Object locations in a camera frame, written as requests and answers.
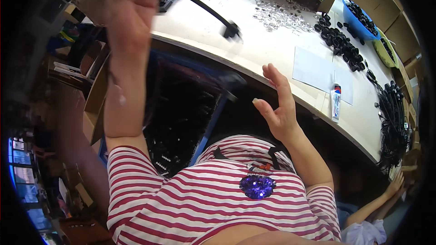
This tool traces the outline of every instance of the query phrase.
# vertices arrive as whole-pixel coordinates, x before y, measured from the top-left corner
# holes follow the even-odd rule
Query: striped shirt
[[[229,158],[215,159],[219,147]],[[208,147],[192,167],[171,179],[158,175],[150,159],[135,147],[120,146],[108,161],[110,205],[107,226],[117,244],[201,244],[219,231],[248,224],[289,231],[313,240],[341,240],[331,188],[306,193],[292,162],[276,152],[281,170],[271,196],[253,200],[239,188],[247,164],[272,164],[272,144],[236,135]]]

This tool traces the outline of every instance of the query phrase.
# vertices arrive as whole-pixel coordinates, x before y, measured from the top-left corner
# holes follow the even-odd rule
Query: purple sequin patch
[[[275,181],[266,176],[250,175],[242,178],[239,188],[250,199],[260,200],[271,196]]]

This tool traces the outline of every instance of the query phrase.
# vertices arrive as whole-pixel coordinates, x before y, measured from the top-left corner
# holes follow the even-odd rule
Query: blue plastic bowl
[[[354,14],[350,11],[344,1],[345,0],[342,0],[342,3],[344,4],[344,20],[351,27],[351,29],[354,30],[359,39],[365,41],[380,40],[381,36],[377,28],[375,29],[377,30],[377,36],[374,36],[367,28],[365,28],[364,25],[362,25],[362,23],[360,23],[357,17],[354,16]],[[368,14],[365,13],[363,9],[362,12],[369,18],[370,21],[372,21],[372,19],[368,16]]]

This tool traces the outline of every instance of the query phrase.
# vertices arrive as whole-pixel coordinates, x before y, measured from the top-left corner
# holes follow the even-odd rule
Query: yellow plastic bowl
[[[380,36],[382,37],[380,40],[374,40],[372,41],[375,51],[377,51],[377,54],[379,55],[380,59],[382,59],[382,62],[384,63],[385,66],[387,67],[396,67],[399,68],[399,59],[397,57],[397,54],[395,53],[394,47],[392,46],[391,42],[388,40],[388,38],[386,37],[386,35],[384,35],[384,33],[377,28],[380,32]],[[389,49],[392,51],[393,56],[394,56],[394,60],[392,61],[391,57],[388,54],[388,51],[384,48],[383,43],[382,43],[382,39],[384,39],[386,41],[386,43],[388,44]]]

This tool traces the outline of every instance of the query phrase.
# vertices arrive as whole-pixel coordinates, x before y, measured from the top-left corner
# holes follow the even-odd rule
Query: white table
[[[333,56],[332,49],[318,32],[295,32],[284,27],[267,32],[263,24],[252,17],[255,13],[255,0],[201,1],[225,19],[234,21],[241,29],[243,43],[224,39],[221,36],[221,22],[189,0],[177,0],[167,13],[155,18],[153,38],[215,59],[267,85],[268,81],[262,75],[262,65],[273,63],[288,78],[299,104],[345,135],[373,162],[380,160],[381,121],[378,117],[379,110],[374,107],[378,98],[374,86],[366,78],[366,70],[352,73],[353,105],[341,101],[340,121],[336,124],[331,121],[330,94],[292,79],[296,46],[349,70],[342,57]],[[307,22],[315,24],[313,13],[302,12],[302,15]],[[343,22],[341,0],[335,1],[329,15],[332,26],[336,26],[336,21]],[[359,48],[380,85],[393,80],[389,68],[383,65],[371,42],[363,46],[346,30],[341,31]]]

